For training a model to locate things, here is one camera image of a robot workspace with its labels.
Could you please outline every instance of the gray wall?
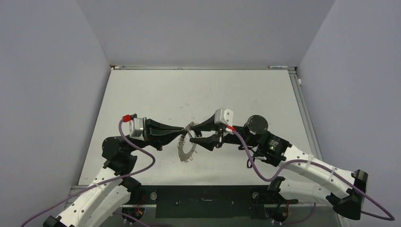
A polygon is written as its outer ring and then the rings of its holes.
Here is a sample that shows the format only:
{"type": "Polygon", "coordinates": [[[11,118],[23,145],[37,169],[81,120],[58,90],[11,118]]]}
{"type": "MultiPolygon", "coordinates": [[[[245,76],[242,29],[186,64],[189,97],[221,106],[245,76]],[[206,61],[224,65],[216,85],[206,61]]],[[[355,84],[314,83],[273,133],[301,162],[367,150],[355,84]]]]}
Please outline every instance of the gray wall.
{"type": "MultiPolygon", "coordinates": [[[[298,68],[325,161],[369,173],[368,193],[401,226],[401,2],[337,0],[298,68]]],[[[369,201],[364,210],[383,214],[369,201]]]]}
{"type": "Polygon", "coordinates": [[[334,0],[77,0],[114,65],[298,65],[334,0]]]}
{"type": "Polygon", "coordinates": [[[110,67],[75,0],[2,0],[0,31],[0,226],[15,227],[77,182],[110,67]]]}

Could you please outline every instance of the metal ring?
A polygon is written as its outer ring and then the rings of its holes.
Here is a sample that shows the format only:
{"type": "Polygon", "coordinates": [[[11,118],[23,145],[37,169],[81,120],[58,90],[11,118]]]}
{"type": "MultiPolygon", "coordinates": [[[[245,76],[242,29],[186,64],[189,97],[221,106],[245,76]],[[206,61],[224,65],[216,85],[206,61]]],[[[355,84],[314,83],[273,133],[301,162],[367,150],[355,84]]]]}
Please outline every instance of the metal ring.
{"type": "Polygon", "coordinates": [[[185,132],[178,139],[178,145],[177,145],[177,147],[178,147],[178,157],[180,157],[181,162],[188,162],[188,160],[192,161],[193,160],[192,154],[194,152],[196,153],[196,150],[195,150],[196,144],[195,143],[192,144],[192,148],[188,153],[185,153],[184,149],[183,149],[184,148],[184,143],[185,143],[185,140],[186,140],[185,136],[188,134],[189,137],[192,138],[192,135],[190,134],[190,131],[191,131],[191,127],[194,126],[194,125],[195,125],[194,122],[189,123],[187,125],[187,127],[185,127],[185,132]]]}

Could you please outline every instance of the purple cable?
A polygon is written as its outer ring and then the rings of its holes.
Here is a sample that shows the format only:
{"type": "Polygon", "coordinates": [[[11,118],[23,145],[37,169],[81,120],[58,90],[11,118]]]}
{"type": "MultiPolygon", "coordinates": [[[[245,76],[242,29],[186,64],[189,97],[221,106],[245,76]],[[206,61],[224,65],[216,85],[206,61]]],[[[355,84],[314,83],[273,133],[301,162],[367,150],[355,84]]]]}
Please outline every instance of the purple cable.
{"type": "MultiPolygon", "coordinates": [[[[241,136],[237,131],[233,131],[233,132],[234,132],[234,134],[239,138],[239,140],[240,140],[241,143],[242,143],[242,146],[245,148],[246,155],[248,156],[248,160],[251,162],[251,166],[253,167],[253,170],[255,171],[255,173],[256,173],[262,180],[264,180],[264,181],[266,181],[266,182],[270,182],[270,181],[274,180],[274,179],[280,174],[280,172],[281,172],[286,166],[288,166],[288,165],[291,164],[291,163],[296,163],[296,162],[307,163],[307,162],[308,162],[307,160],[301,160],[301,159],[295,159],[295,160],[288,161],[288,162],[284,163],[284,164],[278,169],[278,171],[274,174],[274,176],[273,176],[272,178],[269,178],[269,179],[268,179],[268,178],[265,178],[264,176],[262,176],[262,174],[259,172],[258,168],[255,166],[255,163],[254,163],[254,161],[252,160],[251,153],[249,152],[249,149],[248,149],[248,147],[247,147],[247,145],[246,145],[246,143],[245,143],[245,140],[242,138],[242,136],[241,136]]],[[[320,168],[326,170],[327,172],[330,172],[330,173],[331,173],[331,169],[329,169],[329,168],[327,168],[327,167],[325,167],[325,166],[323,166],[323,165],[321,165],[321,164],[319,164],[319,163],[311,162],[311,164],[314,165],[314,166],[320,167],[320,168]]],[[[376,205],[379,209],[381,209],[384,213],[386,213],[386,214],[388,215],[388,217],[383,217],[383,216],[379,216],[379,215],[376,215],[376,214],[368,213],[368,212],[363,211],[363,210],[361,211],[362,214],[366,214],[366,215],[372,216],[372,217],[374,217],[374,218],[383,219],[383,220],[388,220],[388,221],[394,221],[394,220],[395,220],[394,216],[393,216],[388,210],[386,210],[386,208],[384,208],[382,205],[380,205],[378,202],[376,202],[376,201],[375,201],[374,199],[372,199],[370,196],[366,195],[366,193],[364,193],[362,190],[360,190],[359,188],[355,187],[353,184],[351,184],[350,182],[348,182],[346,179],[344,179],[344,178],[343,178],[342,176],[340,176],[338,173],[334,172],[334,176],[336,176],[337,178],[339,178],[341,181],[343,181],[344,183],[346,183],[349,187],[351,187],[352,189],[354,189],[355,191],[357,191],[359,194],[361,194],[362,196],[364,196],[365,198],[367,198],[369,201],[371,201],[374,205],[376,205]]]]}
{"type": "Polygon", "coordinates": [[[165,226],[165,227],[171,227],[171,225],[169,225],[169,224],[145,224],[145,223],[143,223],[142,221],[140,221],[140,220],[134,218],[134,217],[131,216],[131,215],[124,214],[124,213],[117,212],[117,211],[114,212],[113,214],[120,214],[120,215],[126,216],[127,218],[131,218],[132,220],[138,222],[139,224],[141,224],[142,226],[145,226],[145,227],[150,227],[150,226],[165,226]]]}
{"type": "MultiPolygon", "coordinates": [[[[308,214],[308,216],[304,217],[304,218],[301,219],[301,220],[297,220],[297,221],[286,221],[286,222],[281,222],[281,224],[282,224],[282,225],[292,225],[292,224],[298,224],[298,223],[304,222],[304,221],[310,219],[310,218],[312,217],[312,215],[314,214],[315,211],[316,211],[316,203],[314,203],[313,210],[312,210],[312,212],[311,212],[310,214],[308,214]]],[[[268,210],[266,211],[266,213],[267,213],[267,215],[269,216],[268,218],[270,218],[271,216],[270,216],[268,210]]],[[[276,221],[276,220],[273,220],[273,221],[274,221],[274,223],[276,223],[276,224],[280,224],[280,222],[278,222],[278,221],[276,221]]]]}
{"type": "MultiPolygon", "coordinates": [[[[108,182],[111,182],[111,181],[115,181],[115,180],[118,180],[118,179],[122,179],[122,178],[125,178],[125,177],[129,177],[129,176],[132,176],[132,175],[135,175],[135,174],[142,173],[142,172],[144,172],[144,171],[150,169],[150,168],[155,164],[155,162],[156,162],[156,159],[155,159],[155,157],[154,157],[152,154],[150,154],[149,152],[145,151],[144,149],[138,147],[137,145],[133,144],[129,139],[127,139],[127,137],[126,137],[126,136],[124,135],[124,133],[122,132],[122,122],[123,122],[123,120],[121,119],[120,122],[118,123],[118,131],[120,132],[121,137],[122,137],[129,145],[133,146],[135,149],[137,149],[137,150],[139,150],[140,152],[142,152],[142,153],[148,155],[149,157],[151,157],[151,158],[152,158],[152,163],[150,163],[149,166],[147,166],[147,167],[145,167],[145,168],[143,168],[143,169],[141,169],[141,170],[138,170],[138,171],[136,171],[136,172],[133,172],[133,173],[130,173],[130,174],[126,174],[126,175],[122,175],[122,176],[113,177],[113,178],[110,178],[110,179],[107,179],[107,180],[104,180],[104,181],[102,181],[102,182],[97,183],[97,184],[99,184],[99,185],[100,185],[100,184],[104,184],[104,183],[108,183],[108,182]]],[[[83,189],[83,190],[81,190],[81,191],[79,191],[79,192],[77,192],[77,193],[74,193],[74,194],[68,196],[67,198],[61,200],[60,202],[54,204],[53,206],[48,207],[48,208],[46,208],[46,209],[40,211],[39,213],[37,213],[37,214],[33,215],[32,217],[28,218],[24,223],[22,223],[21,227],[24,227],[26,224],[28,224],[28,222],[32,221],[33,219],[37,218],[38,216],[40,216],[40,215],[42,215],[42,214],[48,212],[49,210],[51,210],[51,209],[53,209],[53,208],[55,208],[55,207],[57,207],[57,206],[63,204],[65,201],[67,201],[67,200],[69,200],[69,199],[72,199],[72,198],[74,198],[75,196],[77,196],[77,195],[79,195],[79,194],[81,194],[81,193],[83,193],[83,192],[86,192],[86,191],[88,191],[88,190],[91,190],[92,188],[95,188],[95,187],[96,187],[96,185],[89,186],[89,187],[87,187],[87,188],[85,188],[85,189],[83,189]]]]}

